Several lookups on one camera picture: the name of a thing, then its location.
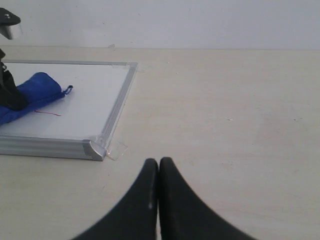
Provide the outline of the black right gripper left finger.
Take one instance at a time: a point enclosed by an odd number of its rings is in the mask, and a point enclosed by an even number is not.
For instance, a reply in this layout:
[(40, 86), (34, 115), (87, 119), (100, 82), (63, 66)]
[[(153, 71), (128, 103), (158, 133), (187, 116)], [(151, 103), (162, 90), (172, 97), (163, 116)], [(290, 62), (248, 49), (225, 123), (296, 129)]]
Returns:
[(76, 240), (155, 240), (157, 238), (159, 167), (145, 160), (122, 199)]

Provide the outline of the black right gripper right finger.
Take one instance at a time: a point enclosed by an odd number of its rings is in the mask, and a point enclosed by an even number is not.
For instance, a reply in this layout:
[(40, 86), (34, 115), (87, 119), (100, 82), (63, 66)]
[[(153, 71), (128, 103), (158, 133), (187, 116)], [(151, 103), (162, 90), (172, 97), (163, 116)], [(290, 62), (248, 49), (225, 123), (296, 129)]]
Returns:
[(208, 207), (170, 157), (159, 164), (158, 206), (163, 240), (252, 240)]

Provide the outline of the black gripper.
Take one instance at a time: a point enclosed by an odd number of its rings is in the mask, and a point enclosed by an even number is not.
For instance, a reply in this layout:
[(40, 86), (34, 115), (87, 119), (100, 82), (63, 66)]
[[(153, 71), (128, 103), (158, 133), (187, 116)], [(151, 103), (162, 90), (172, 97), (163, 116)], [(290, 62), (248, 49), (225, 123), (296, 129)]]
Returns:
[(20, 111), (28, 105), (27, 98), (18, 90), (14, 78), (2, 62), (6, 54), (0, 50), (0, 104), (14, 111)]

